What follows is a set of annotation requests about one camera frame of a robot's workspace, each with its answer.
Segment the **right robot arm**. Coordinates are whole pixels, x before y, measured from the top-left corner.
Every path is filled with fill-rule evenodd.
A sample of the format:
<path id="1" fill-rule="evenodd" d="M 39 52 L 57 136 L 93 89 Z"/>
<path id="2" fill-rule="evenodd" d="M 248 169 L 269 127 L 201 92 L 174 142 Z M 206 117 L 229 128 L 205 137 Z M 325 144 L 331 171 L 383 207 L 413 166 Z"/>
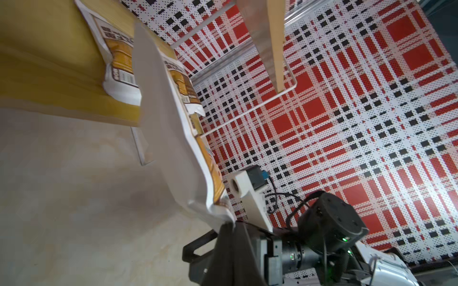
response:
<path id="1" fill-rule="evenodd" d="M 272 231 L 237 221 L 187 244 L 182 260 L 201 286 L 282 286 L 285 275 L 314 269 L 322 286 L 415 286 L 396 252 L 361 242 L 368 228 L 339 197 L 316 191 L 302 201 L 297 227 Z"/>

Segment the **brown coffee bag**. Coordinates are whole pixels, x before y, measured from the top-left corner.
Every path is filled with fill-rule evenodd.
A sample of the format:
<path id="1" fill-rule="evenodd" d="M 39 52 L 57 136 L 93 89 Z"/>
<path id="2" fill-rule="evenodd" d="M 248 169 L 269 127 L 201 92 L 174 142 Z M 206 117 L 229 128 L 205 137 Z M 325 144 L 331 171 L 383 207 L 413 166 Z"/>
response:
<path id="1" fill-rule="evenodd" d="M 222 192 L 211 156 L 195 137 L 186 108 L 178 96 L 153 35 L 142 23 L 134 29 L 132 65 L 141 92 L 140 128 L 175 201 L 219 231 L 236 218 Z"/>
<path id="2" fill-rule="evenodd" d="M 75 1 L 106 64 L 103 88 L 117 101 L 141 105 L 134 77 L 132 54 L 134 24 L 138 19 L 114 1 Z"/>

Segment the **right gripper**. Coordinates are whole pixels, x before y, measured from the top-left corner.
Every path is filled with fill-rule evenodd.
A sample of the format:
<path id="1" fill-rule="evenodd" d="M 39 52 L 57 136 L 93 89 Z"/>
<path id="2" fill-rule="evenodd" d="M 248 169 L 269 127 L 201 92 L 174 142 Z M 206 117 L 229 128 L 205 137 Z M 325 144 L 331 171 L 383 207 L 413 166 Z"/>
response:
<path id="1" fill-rule="evenodd" d="M 253 224 L 245 224 L 254 250 L 255 261 L 266 282 L 265 286 L 281 286 L 283 283 L 281 238 Z M 200 286 L 208 271 L 218 233 L 219 231 L 209 231 L 183 247 L 182 261 L 189 264 L 188 277 L 190 281 Z"/>

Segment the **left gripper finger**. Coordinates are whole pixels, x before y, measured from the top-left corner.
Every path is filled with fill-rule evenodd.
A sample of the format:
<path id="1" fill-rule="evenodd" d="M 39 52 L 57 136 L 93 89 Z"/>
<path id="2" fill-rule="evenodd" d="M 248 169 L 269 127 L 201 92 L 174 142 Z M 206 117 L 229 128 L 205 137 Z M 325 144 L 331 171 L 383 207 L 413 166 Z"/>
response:
<path id="1" fill-rule="evenodd" d="M 225 224 L 220 228 L 213 256 L 201 285 L 266 285 L 255 261 L 245 223 Z"/>

